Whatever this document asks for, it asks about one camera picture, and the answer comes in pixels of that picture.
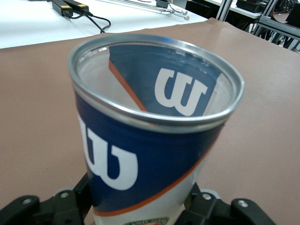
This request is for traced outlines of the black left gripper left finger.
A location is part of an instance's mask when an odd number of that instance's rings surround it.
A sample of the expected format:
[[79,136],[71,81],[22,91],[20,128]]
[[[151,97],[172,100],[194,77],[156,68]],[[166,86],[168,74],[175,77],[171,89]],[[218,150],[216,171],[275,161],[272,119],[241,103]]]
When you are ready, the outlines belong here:
[[85,225],[92,207],[88,175],[45,201],[23,195],[0,209],[0,225]]

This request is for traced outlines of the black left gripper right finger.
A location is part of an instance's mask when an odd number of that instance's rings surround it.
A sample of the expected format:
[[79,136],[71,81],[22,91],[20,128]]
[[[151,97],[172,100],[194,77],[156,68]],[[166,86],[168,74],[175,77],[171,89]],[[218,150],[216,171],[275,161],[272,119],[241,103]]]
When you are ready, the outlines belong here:
[[253,201],[237,198],[227,204],[209,189],[192,187],[185,209],[180,214],[180,225],[276,225]]

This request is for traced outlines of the blue white tennis ball can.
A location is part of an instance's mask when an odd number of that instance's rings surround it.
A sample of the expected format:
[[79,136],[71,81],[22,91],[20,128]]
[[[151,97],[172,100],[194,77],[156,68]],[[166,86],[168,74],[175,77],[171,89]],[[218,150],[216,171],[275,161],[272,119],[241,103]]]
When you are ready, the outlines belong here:
[[172,225],[245,83],[185,41],[112,34],[68,59],[96,225]]

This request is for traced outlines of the brown table mat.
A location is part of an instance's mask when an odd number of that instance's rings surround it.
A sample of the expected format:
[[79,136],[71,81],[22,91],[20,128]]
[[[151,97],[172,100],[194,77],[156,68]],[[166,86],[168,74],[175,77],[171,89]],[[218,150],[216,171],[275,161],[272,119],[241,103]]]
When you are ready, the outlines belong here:
[[[145,29],[210,50],[243,76],[239,108],[200,172],[225,202],[247,198],[277,225],[300,225],[300,54],[226,22]],[[83,39],[0,50],[0,209],[22,195],[46,200],[85,174],[68,75]]]

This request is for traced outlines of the thin metal rod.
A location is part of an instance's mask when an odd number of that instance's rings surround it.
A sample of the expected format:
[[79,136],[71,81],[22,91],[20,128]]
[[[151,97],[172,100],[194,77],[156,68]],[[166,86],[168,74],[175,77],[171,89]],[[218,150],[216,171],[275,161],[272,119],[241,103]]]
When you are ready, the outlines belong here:
[[174,8],[169,0],[110,0],[113,2],[126,4],[134,7],[150,9],[161,13],[168,13],[182,17],[184,20],[189,21],[190,17],[188,12],[179,8]]
[[182,9],[172,7],[172,0],[134,0],[132,3],[139,7],[149,8],[160,12],[168,12],[171,14],[181,15],[188,14],[187,11],[183,11]]

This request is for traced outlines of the black power adapter yellow label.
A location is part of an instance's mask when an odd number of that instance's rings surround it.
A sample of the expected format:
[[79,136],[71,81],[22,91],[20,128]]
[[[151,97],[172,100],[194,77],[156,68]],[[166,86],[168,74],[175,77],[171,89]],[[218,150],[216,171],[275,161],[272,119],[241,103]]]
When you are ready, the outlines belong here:
[[72,17],[73,9],[62,0],[51,0],[53,9],[63,17]]
[[77,14],[83,14],[83,13],[89,13],[89,7],[83,3],[80,3],[75,0],[63,0],[65,3],[67,3],[75,13]]

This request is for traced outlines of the aluminium shelf frame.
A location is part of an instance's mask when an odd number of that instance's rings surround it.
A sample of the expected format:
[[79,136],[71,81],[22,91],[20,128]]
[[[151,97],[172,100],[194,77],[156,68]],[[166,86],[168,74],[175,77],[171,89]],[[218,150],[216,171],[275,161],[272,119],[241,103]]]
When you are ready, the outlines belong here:
[[300,28],[298,27],[269,16],[261,16],[252,34],[300,54]]

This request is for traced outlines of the aluminium frame upright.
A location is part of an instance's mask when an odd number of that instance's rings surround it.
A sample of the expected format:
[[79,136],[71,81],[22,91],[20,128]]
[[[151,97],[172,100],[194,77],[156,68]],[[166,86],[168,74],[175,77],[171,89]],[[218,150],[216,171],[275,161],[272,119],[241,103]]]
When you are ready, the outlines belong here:
[[220,22],[225,22],[232,6],[233,0],[221,0],[216,19]]

